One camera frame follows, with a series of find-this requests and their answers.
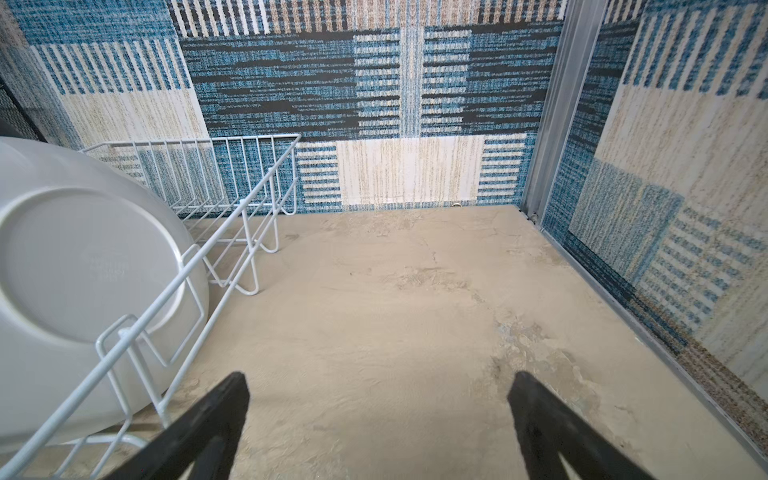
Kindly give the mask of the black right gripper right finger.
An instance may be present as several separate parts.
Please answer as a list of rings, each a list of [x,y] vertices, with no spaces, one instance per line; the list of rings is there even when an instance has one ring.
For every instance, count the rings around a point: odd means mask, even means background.
[[[507,394],[530,479],[650,479],[652,476],[608,442],[534,375],[515,374]]]

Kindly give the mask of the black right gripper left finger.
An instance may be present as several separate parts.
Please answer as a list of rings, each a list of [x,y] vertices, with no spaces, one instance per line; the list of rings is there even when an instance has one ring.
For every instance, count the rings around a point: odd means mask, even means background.
[[[228,479],[246,420],[246,377],[232,372],[109,479]]]

